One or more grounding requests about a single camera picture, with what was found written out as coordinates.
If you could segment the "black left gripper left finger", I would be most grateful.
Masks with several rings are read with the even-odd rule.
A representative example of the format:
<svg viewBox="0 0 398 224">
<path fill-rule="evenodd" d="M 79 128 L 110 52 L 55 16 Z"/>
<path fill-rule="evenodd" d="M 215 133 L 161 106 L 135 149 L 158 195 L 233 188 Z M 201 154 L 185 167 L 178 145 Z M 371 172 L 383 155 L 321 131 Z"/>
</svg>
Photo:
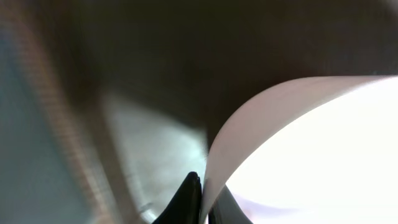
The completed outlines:
<svg viewBox="0 0 398 224">
<path fill-rule="evenodd" d="M 164 211 L 152 224 L 198 224 L 201 206 L 201 182 L 189 172 Z"/>
</svg>

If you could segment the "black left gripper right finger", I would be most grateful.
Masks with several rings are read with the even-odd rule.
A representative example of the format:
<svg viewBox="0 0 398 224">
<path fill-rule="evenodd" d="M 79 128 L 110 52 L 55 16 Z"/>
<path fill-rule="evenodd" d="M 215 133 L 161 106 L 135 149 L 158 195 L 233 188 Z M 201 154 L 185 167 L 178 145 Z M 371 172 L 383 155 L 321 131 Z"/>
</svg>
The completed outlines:
<svg viewBox="0 0 398 224">
<path fill-rule="evenodd" d="M 208 214 L 209 224 L 252 224 L 225 186 Z"/>
</svg>

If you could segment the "white pink shallow bowl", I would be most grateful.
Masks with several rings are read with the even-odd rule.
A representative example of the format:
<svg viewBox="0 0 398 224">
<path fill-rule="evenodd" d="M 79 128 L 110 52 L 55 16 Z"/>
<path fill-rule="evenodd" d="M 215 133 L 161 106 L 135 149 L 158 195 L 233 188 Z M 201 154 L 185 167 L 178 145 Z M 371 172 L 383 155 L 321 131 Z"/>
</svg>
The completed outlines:
<svg viewBox="0 0 398 224">
<path fill-rule="evenodd" d="M 200 221 L 227 186 L 252 223 L 397 222 L 397 77 L 273 86 L 223 125 Z"/>
</svg>

